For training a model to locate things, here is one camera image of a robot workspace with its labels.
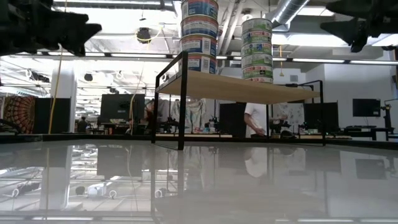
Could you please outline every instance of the tin can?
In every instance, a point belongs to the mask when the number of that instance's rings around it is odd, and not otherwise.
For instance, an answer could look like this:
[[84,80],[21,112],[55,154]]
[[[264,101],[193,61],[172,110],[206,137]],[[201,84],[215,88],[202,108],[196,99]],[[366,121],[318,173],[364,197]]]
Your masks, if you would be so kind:
[[188,16],[210,16],[217,21],[218,4],[214,0],[184,0],[181,5],[182,19]]
[[188,70],[215,74],[217,59],[205,54],[188,54]]
[[242,68],[255,65],[266,65],[272,68],[272,56],[266,54],[252,54],[242,58]]
[[267,32],[272,32],[272,22],[268,19],[249,19],[242,23],[242,33],[245,33],[249,30],[263,30]]
[[271,43],[252,43],[244,45],[241,49],[242,57],[251,54],[272,55],[272,45]]
[[257,82],[273,82],[272,67],[267,65],[250,66],[243,69],[243,79]]
[[217,38],[218,23],[209,16],[190,16],[181,22],[182,37],[190,34],[205,34]]
[[251,44],[255,42],[267,42],[271,44],[272,33],[255,30],[255,31],[248,31],[242,34],[243,44]]
[[188,53],[216,56],[217,40],[209,35],[186,35],[181,38],[181,49]]

